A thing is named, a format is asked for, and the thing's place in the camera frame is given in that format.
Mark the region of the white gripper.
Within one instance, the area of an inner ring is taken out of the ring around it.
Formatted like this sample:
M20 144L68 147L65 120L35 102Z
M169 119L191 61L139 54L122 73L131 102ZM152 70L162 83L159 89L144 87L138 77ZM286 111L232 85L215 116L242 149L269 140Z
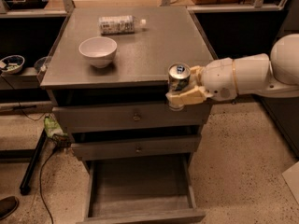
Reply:
M233 100L237 96L233 59L214 60L205 67L191 67L189 84L194 87L188 91L168 92L167 100L173 105L201 104L207 98L218 102Z

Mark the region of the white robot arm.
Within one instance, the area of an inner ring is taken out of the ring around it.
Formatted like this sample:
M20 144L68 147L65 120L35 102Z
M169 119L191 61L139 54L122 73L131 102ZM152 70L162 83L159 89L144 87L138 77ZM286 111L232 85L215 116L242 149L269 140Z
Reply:
M281 37L269 54L214 60L191 68L188 86L166 94L171 105L233 100L244 94L270 98L299 96L299 34Z

